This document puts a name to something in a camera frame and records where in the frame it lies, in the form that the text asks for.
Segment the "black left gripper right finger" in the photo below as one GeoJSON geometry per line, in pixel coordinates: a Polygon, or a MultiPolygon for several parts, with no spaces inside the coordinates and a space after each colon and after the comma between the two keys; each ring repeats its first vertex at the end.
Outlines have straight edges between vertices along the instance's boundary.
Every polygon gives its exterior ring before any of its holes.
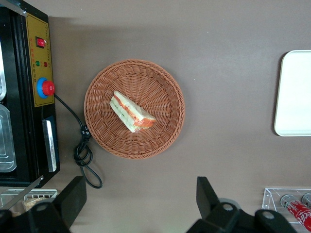
{"type": "Polygon", "coordinates": [[[235,204],[220,201],[207,177],[198,177],[196,203],[201,214],[189,233],[295,233],[286,218],[272,210],[258,210],[254,216],[235,204]]]}

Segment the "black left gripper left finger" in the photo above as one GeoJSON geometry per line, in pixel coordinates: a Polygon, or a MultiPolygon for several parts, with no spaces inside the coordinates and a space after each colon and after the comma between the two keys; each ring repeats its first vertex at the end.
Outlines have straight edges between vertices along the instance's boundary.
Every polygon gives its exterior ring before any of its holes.
{"type": "Polygon", "coordinates": [[[36,203],[30,210],[14,217],[8,209],[0,211],[2,233],[69,233],[87,200],[86,182],[76,176],[54,198],[36,203]]]}

